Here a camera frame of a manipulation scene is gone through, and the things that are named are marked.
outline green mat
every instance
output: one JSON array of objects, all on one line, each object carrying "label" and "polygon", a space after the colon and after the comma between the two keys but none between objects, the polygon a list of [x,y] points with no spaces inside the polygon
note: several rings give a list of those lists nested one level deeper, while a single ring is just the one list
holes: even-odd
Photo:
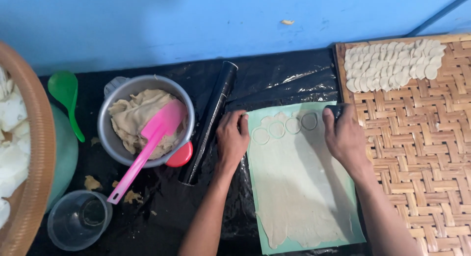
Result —
[{"label": "green mat", "polygon": [[[252,133],[252,130],[261,124],[261,120],[266,116],[275,116],[279,112],[283,112],[284,114],[290,116],[293,112],[301,111],[301,110],[319,110],[321,111],[326,105],[335,105],[337,102],[308,102],[308,103],[301,103],[301,104],[294,104],[294,105],[287,105],[287,106],[279,106],[279,107],[270,107],[259,109],[256,111],[248,112],[249,115],[249,133]],[[253,192],[253,199],[255,202],[255,211],[258,212],[259,205],[257,199],[257,191],[255,188],[255,184],[257,183],[254,180],[252,164],[250,163],[250,153],[247,152],[248,159],[249,159],[249,170],[250,170],[250,180],[252,183],[252,192]],[[356,208],[356,197],[355,197],[355,186],[351,178],[349,177],[347,195],[348,198],[352,201]],[[292,241],[289,238],[283,242],[283,244],[278,245],[276,249],[272,249],[268,245],[268,237],[263,230],[262,222],[260,217],[257,215],[257,225],[260,234],[260,244],[262,246],[262,253],[266,255],[275,254],[275,253],[283,253],[283,252],[290,252],[290,251],[300,251],[300,250],[308,250],[308,249],[316,249],[316,248],[325,248],[325,247],[337,247],[342,245],[348,244],[355,244],[365,242],[365,238],[363,236],[360,222],[358,219],[358,213],[355,209],[354,213],[350,214],[350,221],[351,221],[351,228],[353,232],[353,238],[350,238],[349,241],[330,241],[330,242],[321,242],[316,247],[302,247],[297,241]]]}]

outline pink silicone spatula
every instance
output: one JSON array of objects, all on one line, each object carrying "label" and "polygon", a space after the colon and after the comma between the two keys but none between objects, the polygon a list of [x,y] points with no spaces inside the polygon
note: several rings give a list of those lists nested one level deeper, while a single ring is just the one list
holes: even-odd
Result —
[{"label": "pink silicone spatula", "polygon": [[108,202],[116,205],[131,183],[134,181],[139,171],[142,169],[152,152],[156,149],[164,135],[172,135],[187,115],[185,104],[174,99],[167,103],[157,112],[154,117],[142,129],[141,135],[147,138],[148,142],[139,153],[134,163],[128,169],[124,177],[116,186],[115,190],[108,198]]}]

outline green plastic spoon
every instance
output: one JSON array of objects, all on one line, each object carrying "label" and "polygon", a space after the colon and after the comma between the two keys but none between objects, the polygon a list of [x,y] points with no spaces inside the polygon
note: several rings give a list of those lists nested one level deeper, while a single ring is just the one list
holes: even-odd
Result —
[{"label": "green plastic spoon", "polygon": [[79,81],[74,73],[69,71],[60,71],[54,73],[48,81],[48,90],[69,112],[70,125],[80,142],[85,142],[85,137],[80,131],[79,125],[75,120],[75,104],[77,103],[77,92]]}]

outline plastic cup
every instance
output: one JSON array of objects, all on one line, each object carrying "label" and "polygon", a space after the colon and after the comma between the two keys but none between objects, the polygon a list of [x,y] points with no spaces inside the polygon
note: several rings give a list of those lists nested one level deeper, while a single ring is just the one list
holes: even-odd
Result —
[{"label": "plastic cup", "polygon": [[66,251],[78,251],[95,243],[108,227],[113,207],[106,196],[77,190],[62,197],[51,210],[48,234],[52,243]]}]

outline aluminum pot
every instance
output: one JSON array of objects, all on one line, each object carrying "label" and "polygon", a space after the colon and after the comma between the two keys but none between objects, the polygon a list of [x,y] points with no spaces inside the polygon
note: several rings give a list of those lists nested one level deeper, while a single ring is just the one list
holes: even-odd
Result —
[{"label": "aluminum pot", "polygon": [[166,155],[148,160],[144,168],[157,167],[162,164],[177,167],[185,164],[191,157],[193,146],[191,145],[191,135],[195,126],[195,109],[188,94],[183,88],[174,81],[158,76],[143,75],[131,78],[131,80],[117,87],[113,92],[109,93],[103,102],[98,114],[98,137],[105,151],[119,163],[131,166],[136,157],[124,148],[121,138],[113,130],[111,126],[111,116],[108,108],[119,99],[131,100],[130,95],[137,95],[144,90],[164,90],[186,105],[188,110],[188,125],[180,135],[179,144]]}]

